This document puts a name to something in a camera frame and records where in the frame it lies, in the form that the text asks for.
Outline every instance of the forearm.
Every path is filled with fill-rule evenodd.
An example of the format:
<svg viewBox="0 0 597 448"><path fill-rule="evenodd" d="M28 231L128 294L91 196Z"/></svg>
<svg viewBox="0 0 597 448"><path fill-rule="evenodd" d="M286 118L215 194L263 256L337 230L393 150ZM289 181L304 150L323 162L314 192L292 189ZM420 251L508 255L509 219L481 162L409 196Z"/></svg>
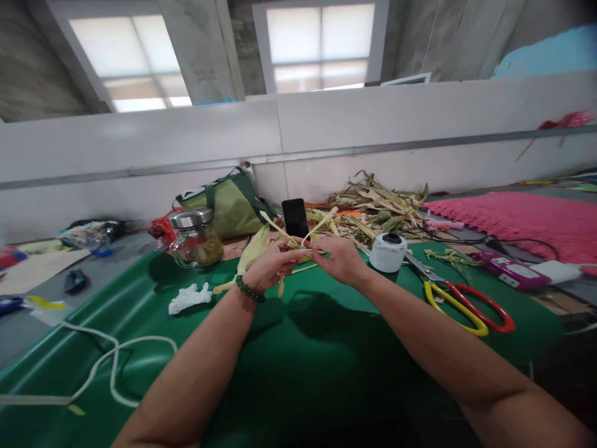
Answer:
<svg viewBox="0 0 597 448"><path fill-rule="evenodd" d="M113 446L198 441L226 391L256 307L236 286L230 289L149 388Z"/></svg>
<svg viewBox="0 0 597 448"><path fill-rule="evenodd" d="M357 288L380 311L414 360L459 403L475 406L532 386L454 320L375 271Z"/></svg>
<svg viewBox="0 0 597 448"><path fill-rule="evenodd" d="M358 286L414 360L459 403L488 447L590 446L592 433L454 320L372 271Z"/></svg>

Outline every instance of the black phone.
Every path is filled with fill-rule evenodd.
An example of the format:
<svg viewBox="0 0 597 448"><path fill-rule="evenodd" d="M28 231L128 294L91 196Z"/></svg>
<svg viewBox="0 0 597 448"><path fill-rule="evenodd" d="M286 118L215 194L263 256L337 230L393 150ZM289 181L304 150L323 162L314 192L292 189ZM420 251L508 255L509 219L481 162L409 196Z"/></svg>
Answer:
<svg viewBox="0 0 597 448"><path fill-rule="evenodd" d="M282 201L282 213L284 213L286 233L305 238L309 233L305 201L301 198Z"/></svg>

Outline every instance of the scissors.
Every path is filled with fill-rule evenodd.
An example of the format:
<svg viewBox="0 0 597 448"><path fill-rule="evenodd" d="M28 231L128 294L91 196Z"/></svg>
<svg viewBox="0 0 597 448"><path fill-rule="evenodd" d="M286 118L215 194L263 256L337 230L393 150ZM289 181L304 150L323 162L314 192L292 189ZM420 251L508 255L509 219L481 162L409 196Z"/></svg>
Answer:
<svg viewBox="0 0 597 448"><path fill-rule="evenodd" d="M514 320L512 319L512 317L510 317L510 315L506 312L506 310L502 306L500 306L497 302L494 302L488 296L480 293L475 288L464 285L462 283L456 283L456 285L454 285L454 284L452 284L452 282L441 278L440 276L438 276L437 274L434 274L433 272L431 272L431 270L429 270L428 268L423 266L423 264L419 260L414 258L409 253L406 253L406 258L410 261L411 265L413 267L415 267L419 271L419 273L422 275L423 284L425 286L425 297L427 298L427 302L429 302L429 304L433 308L435 308L437 311L444 313L444 311L440 308L440 306L433 299L433 291L435 291L442 298L444 298L449 303L454 305L460 312L462 312L465 316L467 316L467 318L469 318L475 324L475 326L476 326L475 329L467 327L462 324L460 324L460 325L478 337L484 337L484 336L487 336L487 334L489 334L488 326L493 328L495 331L504 333L504 334L509 334L509 333L512 333L513 331L515 331L516 325L514 323ZM449 293L447 293L443 289L440 289L437 286L438 283L442 283L442 284L446 285L451 290L451 292L454 293L454 295L457 298L459 298L462 303L464 303L464 305L462 303L460 303L458 300L456 300L454 297L452 297ZM497 314L501 317L501 319L504 321L504 325L498 325L495 322L493 322L491 319L489 319L489 317L485 316L476 306L474 306L471 303L470 300L468 300L465 297L465 295L462 293L462 291L465 291L473 296L476 296L477 298L481 299L482 301L486 302L489 306L491 306L497 312Z"/></svg>

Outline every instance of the beaded bracelet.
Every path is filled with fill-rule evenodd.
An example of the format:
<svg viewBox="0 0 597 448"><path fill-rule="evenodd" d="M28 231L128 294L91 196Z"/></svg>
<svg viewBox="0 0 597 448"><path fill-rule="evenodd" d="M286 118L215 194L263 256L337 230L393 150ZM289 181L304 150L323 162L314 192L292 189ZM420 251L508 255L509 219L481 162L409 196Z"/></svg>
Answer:
<svg viewBox="0 0 597 448"><path fill-rule="evenodd" d="M236 278L236 284L241 289L241 291L243 291L243 293L245 293L245 295L247 295L249 298L251 298L255 302L257 302L257 303L265 302L266 298L264 296L257 294L256 292L253 292L252 290L247 288L247 285L245 285L243 283L243 276L238 276Z"/></svg>

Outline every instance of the hand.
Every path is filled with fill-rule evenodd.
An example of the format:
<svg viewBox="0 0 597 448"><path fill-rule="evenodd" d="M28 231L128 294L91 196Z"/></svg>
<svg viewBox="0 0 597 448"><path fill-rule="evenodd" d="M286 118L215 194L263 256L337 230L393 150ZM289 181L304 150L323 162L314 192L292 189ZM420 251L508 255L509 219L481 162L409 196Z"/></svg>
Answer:
<svg viewBox="0 0 597 448"><path fill-rule="evenodd" d="M369 269L359 255L353 242L336 235L326 234L313 244L314 250L323 250L330 254L329 258L317 252L309 252L314 262L319 264L329 275L340 283L358 288L369 281L374 271Z"/></svg>
<svg viewBox="0 0 597 448"><path fill-rule="evenodd" d="M301 243L302 238L294 238ZM289 276L297 267L299 260L307 255L305 249L290 249L289 238L272 243L263 254L253 262L247 273L243 276L243 283L253 292L263 294L280 281L280 277Z"/></svg>

